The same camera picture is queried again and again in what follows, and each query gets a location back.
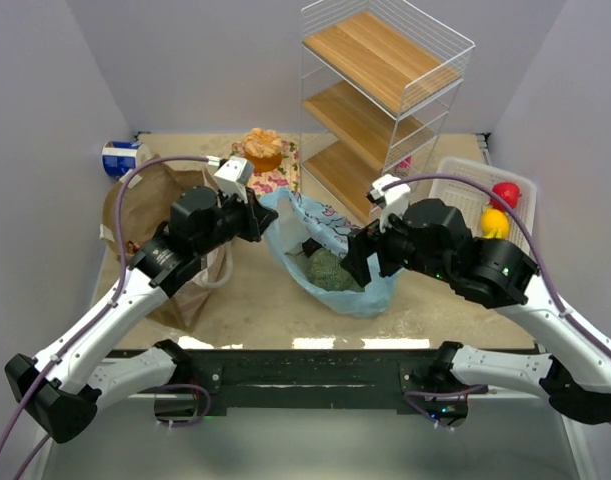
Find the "blue plastic bag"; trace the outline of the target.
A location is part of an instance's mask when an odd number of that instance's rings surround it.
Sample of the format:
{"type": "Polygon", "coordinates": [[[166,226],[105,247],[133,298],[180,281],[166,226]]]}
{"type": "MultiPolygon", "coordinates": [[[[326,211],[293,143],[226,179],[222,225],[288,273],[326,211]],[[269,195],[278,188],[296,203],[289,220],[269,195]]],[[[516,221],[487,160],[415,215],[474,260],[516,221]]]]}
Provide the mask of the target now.
{"type": "Polygon", "coordinates": [[[348,251],[347,235],[355,227],[346,217],[333,207],[286,187],[262,196],[260,203],[279,214],[263,234],[271,256],[307,294],[339,315],[357,318],[374,317],[390,307],[394,277],[379,276],[363,287],[363,292],[325,291],[306,278],[308,258],[301,244],[313,238],[341,260],[348,251]]]}

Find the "dark avocado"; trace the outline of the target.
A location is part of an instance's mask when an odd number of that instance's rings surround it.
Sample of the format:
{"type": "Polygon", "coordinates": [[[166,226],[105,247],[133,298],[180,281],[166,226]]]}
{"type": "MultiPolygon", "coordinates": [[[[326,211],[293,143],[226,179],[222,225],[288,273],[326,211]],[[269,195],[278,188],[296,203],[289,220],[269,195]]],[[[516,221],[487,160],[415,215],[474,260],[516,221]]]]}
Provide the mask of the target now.
{"type": "Polygon", "coordinates": [[[322,245],[313,238],[309,238],[303,242],[301,246],[302,251],[307,258],[311,257],[317,250],[322,248],[322,245]]]}

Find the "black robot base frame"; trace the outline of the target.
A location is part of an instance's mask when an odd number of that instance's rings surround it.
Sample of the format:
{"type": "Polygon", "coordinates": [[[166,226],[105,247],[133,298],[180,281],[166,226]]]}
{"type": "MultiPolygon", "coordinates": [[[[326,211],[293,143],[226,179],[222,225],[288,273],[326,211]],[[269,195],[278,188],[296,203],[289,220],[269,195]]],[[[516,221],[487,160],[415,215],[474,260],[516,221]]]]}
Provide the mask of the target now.
{"type": "Polygon", "coordinates": [[[450,426],[466,418],[474,390],[446,370],[448,350],[181,350],[168,384],[199,387],[212,416],[234,408],[394,410],[450,426]]]}

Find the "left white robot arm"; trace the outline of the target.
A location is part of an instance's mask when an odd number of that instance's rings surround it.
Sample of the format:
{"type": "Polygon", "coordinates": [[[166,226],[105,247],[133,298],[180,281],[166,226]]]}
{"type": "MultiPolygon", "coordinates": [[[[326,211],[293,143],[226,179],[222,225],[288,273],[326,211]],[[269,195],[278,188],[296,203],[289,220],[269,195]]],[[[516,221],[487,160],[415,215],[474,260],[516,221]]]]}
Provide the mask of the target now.
{"type": "Polygon", "coordinates": [[[141,245],[119,280],[72,328],[34,356],[17,354],[5,366],[15,400],[57,443],[66,443],[97,412],[141,390],[188,375],[191,361],[161,341],[112,372],[101,361],[142,318],[171,299],[202,269],[203,259],[234,238],[259,242],[279,217],[255,193],[184,191],[153,237],[141,245]]]}

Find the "brown paper grocery bag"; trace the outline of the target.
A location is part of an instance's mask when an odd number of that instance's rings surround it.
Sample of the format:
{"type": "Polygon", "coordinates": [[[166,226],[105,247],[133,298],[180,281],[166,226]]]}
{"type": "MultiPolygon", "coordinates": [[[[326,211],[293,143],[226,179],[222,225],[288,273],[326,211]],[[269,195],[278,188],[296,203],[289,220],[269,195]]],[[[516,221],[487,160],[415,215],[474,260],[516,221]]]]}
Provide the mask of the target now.
{"type": "MultiPolygon", "coordinates": [[[[178,168],[174,162],[161,163],[137,174],[129,183],[123,196],[121,226],[123,241],[117,238],[115,206],[123,184],[117,183],[107,194],[102,211],[100,238],[104,240],[116,260],[120,259],[119,247],[123,246],[126,258],[134,255],[126,251],[131,241],[142,246],[152,238],[156,228],[166,220],[171,205],[187,189],[195,186],[217,188],[212,174],[198,162],[190,162],[178,168]]],[[[186,332],[198,323],[209,296],[217,287],[224,285],[233,273],[233,252],[229,243],[207,255],[205,268],[192,280],[154,310],[150,318],[186,332]]]]}

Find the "green melon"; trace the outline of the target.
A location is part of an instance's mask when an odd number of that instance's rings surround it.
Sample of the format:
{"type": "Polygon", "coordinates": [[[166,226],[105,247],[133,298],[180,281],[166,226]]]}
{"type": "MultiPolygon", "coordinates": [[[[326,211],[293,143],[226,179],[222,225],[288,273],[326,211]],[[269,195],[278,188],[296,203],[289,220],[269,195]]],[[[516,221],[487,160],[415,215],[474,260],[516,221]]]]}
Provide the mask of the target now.
{"type": "Polygon", "coordinates": [[[316,250],[308,257],[305,275],[311,284],[325,291],[364,291],[342,268],[340,258],[324,248],[316,250]]]}

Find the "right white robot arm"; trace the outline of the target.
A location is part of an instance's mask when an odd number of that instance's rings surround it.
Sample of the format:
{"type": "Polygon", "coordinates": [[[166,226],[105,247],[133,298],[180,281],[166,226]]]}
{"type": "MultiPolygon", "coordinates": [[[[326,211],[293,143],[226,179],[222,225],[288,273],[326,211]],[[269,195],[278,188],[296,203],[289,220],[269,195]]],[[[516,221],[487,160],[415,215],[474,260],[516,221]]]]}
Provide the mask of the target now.
{"type": "Polygon", "coordinates": [[[515,244],[474,236],[461,212],[439,199],[417,202],[389,226],[351,231],[342,267],[365,287],[375,256],[379,273],[401,269],[443,281],[465,300],[492,309],[528,332],[545,351],[512,354],[445,342],[416,380],[427,397],[454,396],[460,388],[494,386],[548,401],[580,423],[611,423],[611,356],[582,333],[598,333],[586,320],[569,320],[569,307],[548,291],[545,273],[515,244]]]}

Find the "red snack packet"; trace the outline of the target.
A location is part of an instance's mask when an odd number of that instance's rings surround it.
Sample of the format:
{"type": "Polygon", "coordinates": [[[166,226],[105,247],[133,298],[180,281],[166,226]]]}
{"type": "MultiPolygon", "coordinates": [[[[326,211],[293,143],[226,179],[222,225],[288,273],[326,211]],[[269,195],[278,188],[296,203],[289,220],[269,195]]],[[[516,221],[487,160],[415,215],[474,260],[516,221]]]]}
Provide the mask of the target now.
{"type": "Polygon", "coordinates": [[[126,244],[126,251],[131,255],[136,254],[139,249],[140,249],[140,246],[137,243],[129,241],[126,244]]]}

